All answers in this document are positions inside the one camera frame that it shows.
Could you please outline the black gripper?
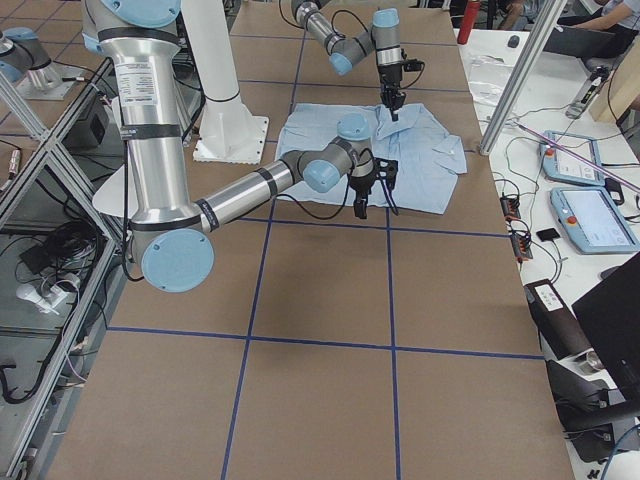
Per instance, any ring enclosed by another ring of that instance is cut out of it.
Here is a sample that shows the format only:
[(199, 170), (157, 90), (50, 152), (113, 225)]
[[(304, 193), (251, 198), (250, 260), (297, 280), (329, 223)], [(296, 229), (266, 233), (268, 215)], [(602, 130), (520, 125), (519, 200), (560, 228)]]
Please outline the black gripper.
[(377, 180), (379, 167), (375, 158), (355, 167), (349, 178), (349, 186), (355, 192), (353, 202), (354, 215), (359, 219), (367, 218), (368, 196)]
[(391, 120), (398, 120), (401, 103), (405, 101), (406, 94), (401, 91), (403, 76), (403, 63), (393, 63), (377, 66), (380, 81), (380, 97), (383, 103), (390, 103), (388, 109)]

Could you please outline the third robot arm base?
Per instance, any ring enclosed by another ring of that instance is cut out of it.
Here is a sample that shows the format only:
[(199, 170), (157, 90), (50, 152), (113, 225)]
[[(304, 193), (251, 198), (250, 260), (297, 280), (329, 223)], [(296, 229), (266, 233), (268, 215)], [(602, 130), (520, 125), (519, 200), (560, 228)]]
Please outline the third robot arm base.
[(55, 64), (33, 30), (15, 27), (1, 32), (1, 73), (22, 98), (63, 100), (84, 70)]

